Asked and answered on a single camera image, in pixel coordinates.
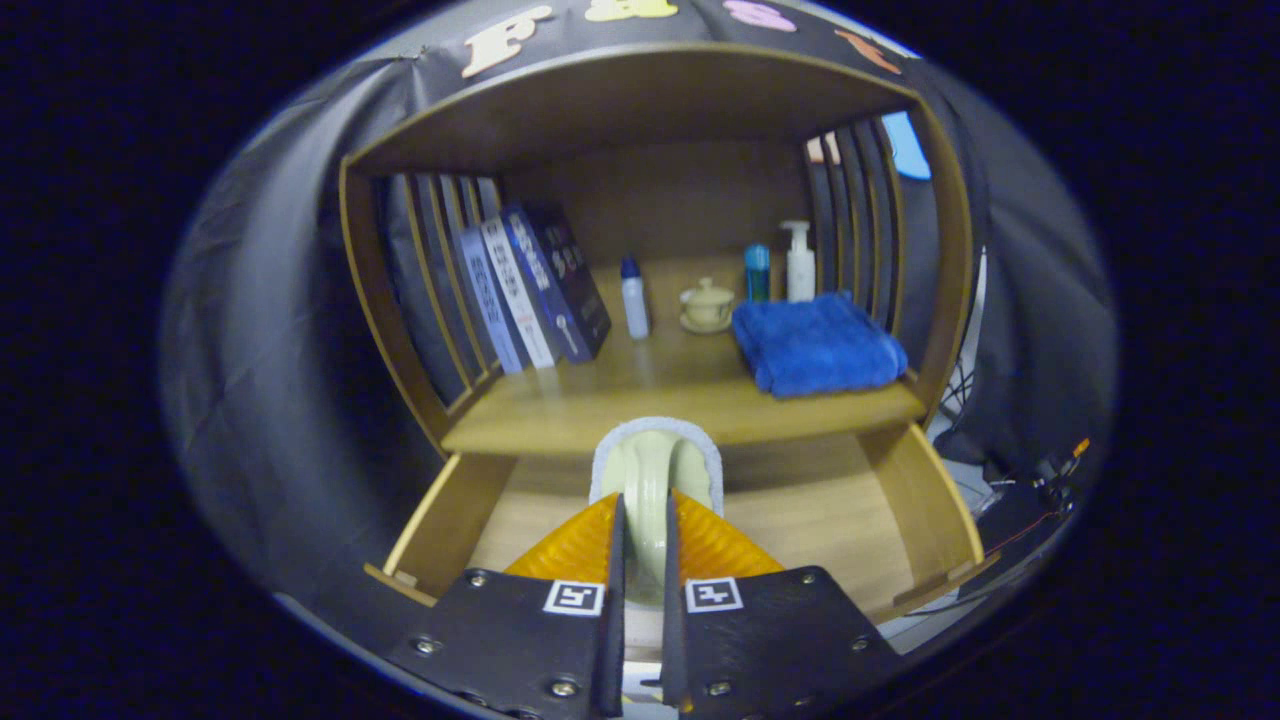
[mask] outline foam letter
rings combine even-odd
[[[539,5],[472,35],[466,42],[471,47],[471,64],[462,68],[462,77],[471,77],[515,58],[520,54],[520,44],[511,41],[532,37],[538,29],[535,20],[549,18],[550,14],[550,6]]]
[[[728,10],[728,14],[732,15],[735,20],[744,22],[749,26],[781,29],[782,32],[796,31],[795,23],[783,18],[782,13],[769,8],[768,5],[746,3],[745,0],[728,0],[724,3],[724,9]]]
[[[625,20],[627,18],[669,18],[680,12],[667,0],[591,0],[584,17],[593,23]]]
[[[850,45],[854,46],[854,50],[858,50],[863,58],[867,58],[893,74],[902,74],[902,70],[897,69],[897,65],[884,59],[884,54],[879,51],[879,47],[876,47],[870,42],[867,42],[851,32],[837,29],[836,35],[847,40]]]

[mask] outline teacup saucer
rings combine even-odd
[[[689,319],[689,315],[686,313],[680,314],[681,327],[684,327],[686,331],[694,334],[716,334],[719,332],[724,332],[732,323],[733,323],[733,316],[728,315],[724,318],[723,322],[710,327],[695,325],[694,322]]]

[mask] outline book spine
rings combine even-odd
[[[511,309],[520,338],[529,351],[529,361],[535,368],[550,368],[556,364],[556,356],[547,346],[547,337],[538,322],[538,313],[525,288],[520,265],[516,264],[502,220],[486,220],[480,225],[480,233],[484,236],[485,247],[489,249],[489,259],[493,260],[494,274],[498,275],[498,284],[507,299],[507,307]]]
[[[520,256],[520,263],[534,287],[538,291],[539,301],[547,319],[553,325],[549,332],[556,337],[564,355],[571,363],[588,363],[591,360],[591,348],[588,347],[572,309],[564,299],[564,292],[559,283],[552,278],[552,270],[543,251],[543,245],[535,237],[535,229],[524,211],[516,210],[507,214],[511,225],[511,245]]]
[[[467,272],[471,274],[471,287],[475,288],[476,305],[484,315],[485,327],[489,328],[489,340],[493,341],[493,350],[502,363],[502,372],[509,374],[524,369],[520,361],[520,352],[507,329],[507,319],[502,311],[502,297],[493,270],[489,268],[485,252],[484,238],[476,228],[467,228],[462,234],[462,255],[466,259]]]

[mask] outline white pad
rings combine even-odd
[[[588,503],[594,503],[602,497],[602,484],[604,478],[604,461],[609,457],[609,451],[620,442],[635,433],[645,430],[668,430],[687,439],[696,447],[704,459],[707,474],[710,475],[712,510],[724,516],[724,471],[721,466],[719,448],[698,425],[676,418],[636,418],[609,430],[604,439],[595,446],[595,457],[591,461],[591,491],[588,495]]]

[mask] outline orange gripper pad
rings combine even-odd
[[[602,497],[547,533],[506,573],[539,580],[608,583],[618,493]]]
[[[680,518],[680,584],[707,578],[750,578],[786,570],[742,530],[672,488]]]

